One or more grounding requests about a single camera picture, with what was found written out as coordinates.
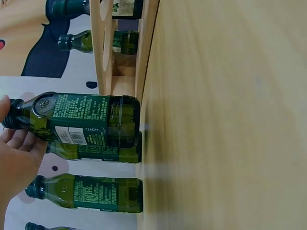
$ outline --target barcode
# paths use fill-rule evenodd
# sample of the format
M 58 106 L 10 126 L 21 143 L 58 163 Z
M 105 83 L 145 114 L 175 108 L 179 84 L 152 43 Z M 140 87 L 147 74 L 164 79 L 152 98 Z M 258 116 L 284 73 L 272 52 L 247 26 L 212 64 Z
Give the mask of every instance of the barcode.
M 69 134 L 76 145 L 87 145 L 82 128 L 69 128 Z
M 62 143 L 74 144 L 69 134 L 68 127 L 56 126 L 56 133 Z

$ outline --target wooden surface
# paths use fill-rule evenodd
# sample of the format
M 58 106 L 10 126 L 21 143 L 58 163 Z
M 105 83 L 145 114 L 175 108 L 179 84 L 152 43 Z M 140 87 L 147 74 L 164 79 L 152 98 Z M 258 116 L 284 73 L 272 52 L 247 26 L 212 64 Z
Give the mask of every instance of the wooden surface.
M 112 56 L 114 31 L 117 20 L 112 20 L 113 0 L 90 1 L 91 26 L 95 68 L 98 88 L 101 95 L 131 95 L 142 100 L 146 70 L 149 59 L 154 24 L 159 5 L 159 0 L 144 0 L 142 18 L 139 20 L 139 45 L 136 63 L 133 69 L 118 68 Z M 118 70 L 125 77 L 119 80 Z
M 306 9 L 160 1 L 140 230 L 307 229 Z

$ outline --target hand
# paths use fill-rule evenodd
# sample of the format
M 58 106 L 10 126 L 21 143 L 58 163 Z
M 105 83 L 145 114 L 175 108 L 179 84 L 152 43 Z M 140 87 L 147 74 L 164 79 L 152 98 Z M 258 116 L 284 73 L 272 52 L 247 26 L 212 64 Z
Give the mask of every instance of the hand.
M 10 110 L 10 100 L 0 101 L 0 122 Z M 26 130 L 5 129 L 0 134 L 0 197 L 9 202 L 37 175 L 47 142 Z

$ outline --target olive oil bottle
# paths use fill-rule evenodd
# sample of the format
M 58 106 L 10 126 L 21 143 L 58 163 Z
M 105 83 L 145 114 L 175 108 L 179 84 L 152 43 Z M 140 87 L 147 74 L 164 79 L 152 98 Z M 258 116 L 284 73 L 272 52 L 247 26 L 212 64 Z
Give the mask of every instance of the olive oil bottle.
M 134 55 L 138 51 L 138 31 L 115 31 L 113 51 L 115 53 Z M 59 37 L 58 47 L 62 51 L 77 49 L 83 53 L 93 52 L 92 31 L 86 30 L 80 34 L 65 34 Z
M 138 141 L 140 102 L 131 96 L 46 92 L 27 102 L 11 99 L 2 125 L 49 142 L 128 149 Z
M 62 174 L 37 176 L 25 189 L 29 197 L 47 199 L 65 208 L 109 212 L 143 211 L 142 181 L 136 178 L 103 178 Z
M 49 142 L 46 153 L 54 153 L 66 160 L 99 159 L 102 161 L 117 161 L 139 163 L 142 161 L 142 133 L 138 144 L 131 149 L 98 145 L 74 145 L 58 141 Z
M 135 20 L 142 17 L 143 0 L 114 0 L 113 19 Z M 52 5 L 53 17 L 90 15 L 90 0 L 55 0 Z
M 25 226 L 25 230 L 78 230 L 78 229 L 68 228 L 68 227 L 57 227 L 57 228 L 47 229 L 42 225 L 38 225 L 38 224 L 29 222 Z

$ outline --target wooden rack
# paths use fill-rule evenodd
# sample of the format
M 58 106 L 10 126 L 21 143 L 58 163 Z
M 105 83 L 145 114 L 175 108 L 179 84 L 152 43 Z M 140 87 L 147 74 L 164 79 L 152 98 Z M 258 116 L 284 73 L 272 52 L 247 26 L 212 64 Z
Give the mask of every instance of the wooden rack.
M 112 19 L 113 0 L 99 2 L 98 0 L 90 1 L 99 93 L 131 95 L 141 101 L 159 0 L 144 0 L 136 56 L 113 54 L 113 37 L 117 29 L 117 20 Z

